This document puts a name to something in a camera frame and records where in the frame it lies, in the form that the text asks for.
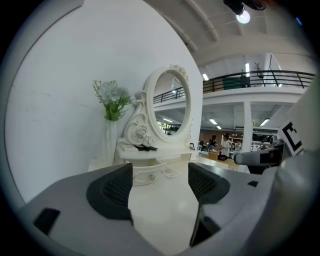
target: black metal railing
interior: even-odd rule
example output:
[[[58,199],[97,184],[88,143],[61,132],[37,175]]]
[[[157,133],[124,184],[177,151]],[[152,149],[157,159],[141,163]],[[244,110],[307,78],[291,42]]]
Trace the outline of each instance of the black metal railing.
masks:
[[[203,93],[249,87],[296,87],[307,88],[315,75],[287,70],[259,70],[227,74],[203,82]],[[153,103],[184,98],[183,87],[153,97]]]

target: white vase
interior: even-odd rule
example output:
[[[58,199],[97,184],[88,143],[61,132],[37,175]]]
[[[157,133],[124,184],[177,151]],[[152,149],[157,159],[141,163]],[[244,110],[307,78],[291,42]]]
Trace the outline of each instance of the white vase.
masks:
[[[112,166],[117,144],[117,122],[105,120],[101,130],[101,153],[99,165],[101,168]]]

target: white vanity table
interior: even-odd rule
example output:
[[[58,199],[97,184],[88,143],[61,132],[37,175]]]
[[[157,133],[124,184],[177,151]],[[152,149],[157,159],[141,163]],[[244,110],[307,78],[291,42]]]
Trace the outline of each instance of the white vanity table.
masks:
[[[157,124],[154,111],[154,91],[159,77],[172,74],[181,82],[185,93],[186,108],[181,127],[173,135],[166,135]],[[169,65],[156,69],[147,79],[144,90],[135,94],[136,109],[129,119],[124,137],[117,140],[115,163],[133,165],[133,186],[153,183],[164,176],[166,157],[182,156],[195,160],[198,150],[190,149],[192,97],[189,79],[183,67]],[[156,151],[126,151],[122,145],[145,145],[158,148]]]

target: blue light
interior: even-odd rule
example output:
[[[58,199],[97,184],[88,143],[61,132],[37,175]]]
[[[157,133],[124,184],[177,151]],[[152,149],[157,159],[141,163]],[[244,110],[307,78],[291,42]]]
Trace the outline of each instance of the blue light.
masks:
[[[299,18],[299,17],[296,17],[295,19],[296,19],[296,21],[302,26],[302,22],[301,22],[300,18]]]

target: round light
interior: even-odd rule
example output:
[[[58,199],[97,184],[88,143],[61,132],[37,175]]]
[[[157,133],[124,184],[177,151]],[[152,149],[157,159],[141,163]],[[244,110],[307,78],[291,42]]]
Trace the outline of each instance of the round light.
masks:
[[[243,23],[243,24],[246,24],[250,21],[250,14],[244,10],[242,15],[237,15],[236,16],[236,19],[240,22],[240,23]]]

